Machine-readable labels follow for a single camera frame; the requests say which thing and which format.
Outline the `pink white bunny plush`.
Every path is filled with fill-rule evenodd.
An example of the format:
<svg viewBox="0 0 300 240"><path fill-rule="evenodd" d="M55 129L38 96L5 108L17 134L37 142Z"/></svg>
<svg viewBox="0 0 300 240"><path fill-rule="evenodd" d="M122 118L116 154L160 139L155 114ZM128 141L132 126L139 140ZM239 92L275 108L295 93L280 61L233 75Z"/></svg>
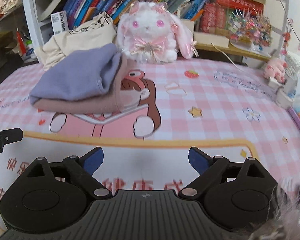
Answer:
<svg viewBox="0 0 300 240"><path fill-rule="evenodd" d="M171 63L198 56L193 33L165 2L134 2L117 25L117 47L139 63Z"/></svg>

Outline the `white Gorilla book box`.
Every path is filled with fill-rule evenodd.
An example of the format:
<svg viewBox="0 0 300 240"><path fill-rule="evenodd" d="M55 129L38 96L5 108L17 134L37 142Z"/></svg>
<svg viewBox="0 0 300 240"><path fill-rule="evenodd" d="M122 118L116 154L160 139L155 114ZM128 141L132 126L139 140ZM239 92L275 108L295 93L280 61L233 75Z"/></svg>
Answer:
<svg viewBox="0 0 300 240"><path fill-rule="evenodd" d="M50 18L54 35L69 30L68 19L65 10L51 14Z"/></svg>

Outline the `colorful bead tree ornament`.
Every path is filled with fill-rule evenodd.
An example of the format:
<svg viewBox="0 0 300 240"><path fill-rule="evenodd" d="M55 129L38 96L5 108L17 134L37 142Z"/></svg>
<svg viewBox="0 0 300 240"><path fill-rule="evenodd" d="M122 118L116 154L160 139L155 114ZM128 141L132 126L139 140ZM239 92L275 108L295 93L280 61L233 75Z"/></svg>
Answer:
<svg viewBox="0 0 300 240"><path fill-rule="evenodd" d="M272 45L270 19L255 9L235 9L226 22L228 38L235 43L245 43L249 49L262 51Z"/></svg>

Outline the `pink checkered desk mat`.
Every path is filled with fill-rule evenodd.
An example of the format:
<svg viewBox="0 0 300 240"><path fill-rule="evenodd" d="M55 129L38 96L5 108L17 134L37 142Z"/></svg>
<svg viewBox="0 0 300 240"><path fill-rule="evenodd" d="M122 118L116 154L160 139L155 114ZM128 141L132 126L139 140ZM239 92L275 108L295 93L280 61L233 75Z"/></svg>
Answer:
<svg viewBox="0 0 300 240"><path fill-rule="evenodd" d="M110 191L180 191L197 173L188 150L234 162L257 158L286 189L300 185L300 131L259 71L209 60L131 65L123 89L136 98L124 113L73 116L35 109L29 92L41 65L20 68L0 85L0 130L20 142L0 154L0 200L36 157L61 161L95 146L104 151L94 177ZM0 217L0 236L6 230Z"/></svg>

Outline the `purple stick bundle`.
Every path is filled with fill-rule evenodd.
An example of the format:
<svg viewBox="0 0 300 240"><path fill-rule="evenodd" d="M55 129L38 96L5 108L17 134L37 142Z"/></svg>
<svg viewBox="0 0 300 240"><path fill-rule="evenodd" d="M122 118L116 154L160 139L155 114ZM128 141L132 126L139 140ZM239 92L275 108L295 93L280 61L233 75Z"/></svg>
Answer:
<svg viewBox="0 0 300 240"><path fill-rule="evenodd" d="M300 118L299 118L298 114L294 111L294 109L292 107L289 107L287 109L287 112L290 114L290 116L292 117L292 119L295 122L296 126L300 130Z"/></svg>

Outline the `purple and mauve sweater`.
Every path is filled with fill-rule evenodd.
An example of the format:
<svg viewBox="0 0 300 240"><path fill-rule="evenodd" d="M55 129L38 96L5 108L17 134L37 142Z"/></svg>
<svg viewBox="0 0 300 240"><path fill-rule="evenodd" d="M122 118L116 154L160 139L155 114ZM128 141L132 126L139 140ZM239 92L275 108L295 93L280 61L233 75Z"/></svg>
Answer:
<svg viewBox="0 0 300 240"><path fill-rule="evenodd" d="M42 75L30 104L70 114L118 112L125 107L121 82L128 72L127 57L113 43L74 51Z"/></svg>

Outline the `white plastic jar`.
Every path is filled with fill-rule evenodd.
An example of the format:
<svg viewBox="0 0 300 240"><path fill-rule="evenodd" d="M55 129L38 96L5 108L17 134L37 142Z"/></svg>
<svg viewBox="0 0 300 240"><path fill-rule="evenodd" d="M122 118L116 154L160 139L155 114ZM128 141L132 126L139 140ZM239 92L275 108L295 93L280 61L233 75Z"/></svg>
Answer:
<svg viewBox="0 0 300 240"><path fill-rule="evenodd" d="M33 47L32 41L31 40L26 40L25 44L26 44L26 48L27 48L26 55L29 56L31 59L36 60L37 56L34 52L34 47Z"/></svg>

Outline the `row of books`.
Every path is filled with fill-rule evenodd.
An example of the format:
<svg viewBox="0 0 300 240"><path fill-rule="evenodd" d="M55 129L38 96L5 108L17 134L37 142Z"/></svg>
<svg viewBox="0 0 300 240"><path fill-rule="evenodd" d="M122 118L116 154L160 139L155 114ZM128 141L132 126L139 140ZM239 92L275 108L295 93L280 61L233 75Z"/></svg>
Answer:
<svg viewBox="0 0 300 240"><path fill-rule="evenodd" d="M68 28L73 30L103 12L117 24L135 2L165 3L170 13L196 21L209 0L66 0L63 11Z"/></svg>

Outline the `cream box on shelf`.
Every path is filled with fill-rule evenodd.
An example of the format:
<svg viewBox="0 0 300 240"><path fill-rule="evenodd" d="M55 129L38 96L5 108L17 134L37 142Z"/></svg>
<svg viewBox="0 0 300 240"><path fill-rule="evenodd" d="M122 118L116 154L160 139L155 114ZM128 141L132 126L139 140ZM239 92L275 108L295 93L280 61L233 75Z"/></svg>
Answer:
<svg viewBox="0 0 300 240"><path fill-rule="evenodd" d="M209 45L209 46L216 46L222 48L229 47L229 39L225 36L209 34L209 33L202 33L202 32L194 32L194 41L196 45Z"/></svg>

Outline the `cream folded garment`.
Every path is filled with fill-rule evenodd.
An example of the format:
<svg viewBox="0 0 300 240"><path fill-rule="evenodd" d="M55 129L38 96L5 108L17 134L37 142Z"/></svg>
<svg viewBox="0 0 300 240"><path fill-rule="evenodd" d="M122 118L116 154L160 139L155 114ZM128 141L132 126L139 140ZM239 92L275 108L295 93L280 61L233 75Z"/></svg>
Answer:
<svg viewBox="0 0 300 240"><path fill-rule="evenodd" d="M47 71L74 51L100 48L114 42L116 27L113 19L102 12L73 30L53 35L35 54Z"/></svg>

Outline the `small pink pig plush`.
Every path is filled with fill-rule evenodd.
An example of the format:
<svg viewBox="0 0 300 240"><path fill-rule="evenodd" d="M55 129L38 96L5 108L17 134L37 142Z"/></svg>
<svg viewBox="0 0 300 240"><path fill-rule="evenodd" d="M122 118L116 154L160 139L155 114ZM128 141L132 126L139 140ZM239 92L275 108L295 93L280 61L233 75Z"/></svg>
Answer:
<svg viewBox="0 0 300 240"><path fill-rule="evenodd" d="M285 82L285 69L288 67L288 64L285 60L278 58L272 58L266 64L266 67L263 72L265 79L274 78L279 83Z"/></svg>

